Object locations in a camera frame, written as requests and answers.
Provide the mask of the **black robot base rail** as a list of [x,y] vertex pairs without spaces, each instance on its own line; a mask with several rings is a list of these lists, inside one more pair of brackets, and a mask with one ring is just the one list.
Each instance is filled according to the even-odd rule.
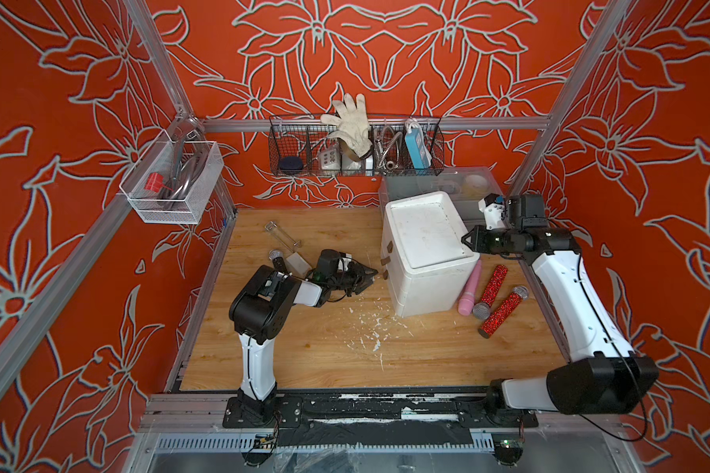
[[518,439],[540,424],[487,386],[278,389],[266,401],[236,393],[226,429],[270,429],[282,447],[471,445],[473,434]]

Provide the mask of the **red glitter microphone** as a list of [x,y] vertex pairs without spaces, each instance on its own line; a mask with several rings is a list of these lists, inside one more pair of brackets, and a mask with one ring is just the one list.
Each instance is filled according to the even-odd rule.
[[481,298],[473,307],[473,316],[478,320],[484,321],[491,314],[491,306],[495,302],[497,295],[506,279],[508,268],[505,265],[497,265],[492,272],[492,275],[487,282]]
[[529,289],[526,286],[516,286],[508,297],[502,302],[479,327],[479,334],[489,339],[505,320],[514,313],[514,310],[529,297]]

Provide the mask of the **black glitter microphone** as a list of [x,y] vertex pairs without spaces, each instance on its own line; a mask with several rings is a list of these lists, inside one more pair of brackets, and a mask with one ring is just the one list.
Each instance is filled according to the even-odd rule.
[[271,261],[274,269],[277,272],[280,272],[283,274],[290,273],[290,271],[287,267],[287,264],[286,264],[284,254],[281,250],[270,250],[270,252],[268,254],[268,258]]

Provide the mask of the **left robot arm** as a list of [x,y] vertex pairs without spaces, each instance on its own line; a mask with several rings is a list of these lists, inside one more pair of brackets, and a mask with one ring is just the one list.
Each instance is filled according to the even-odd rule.
[[275,338],[293,307],[323,307],[335,303],[334,293],[343,299],[370,288],[378,271],[351,254],[322,250],[315,267],[302,277],[293,275],[278,253],[272,264],[262,265],[230,306],[229,319],[242,346],[243,379],[238,391],[240,404],[252,412],[271,411],[277,389],[274,376]]

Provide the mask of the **white drawer cabinet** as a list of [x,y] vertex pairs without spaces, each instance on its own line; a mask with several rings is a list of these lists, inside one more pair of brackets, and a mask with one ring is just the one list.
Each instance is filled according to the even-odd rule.
[[479,260],[453,200],[435,191],[385,207],[381,262],[398,317],[453,309]]

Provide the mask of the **pink microphone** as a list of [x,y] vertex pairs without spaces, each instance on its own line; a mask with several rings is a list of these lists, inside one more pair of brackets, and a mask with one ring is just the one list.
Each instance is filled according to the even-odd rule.
[[482,260],[479,259],[475,262],[475,267],[463,287],[463,293],[458,301],[458,313],[467,317],[473,312],[473,307],[475,306],[475,293],[478,286],[479,278],[482,271]]

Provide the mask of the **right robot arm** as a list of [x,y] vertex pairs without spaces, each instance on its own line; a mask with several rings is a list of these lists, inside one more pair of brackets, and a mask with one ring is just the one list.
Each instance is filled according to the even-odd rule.
[[544,285],[565,335],[569,363],[543,378],[493,382],[499,406],[602,415],[628,414],[640,405],[659,369],[636,353],[607,313],[568,230],[476,226],[461,242],[478,253],[521,258]]

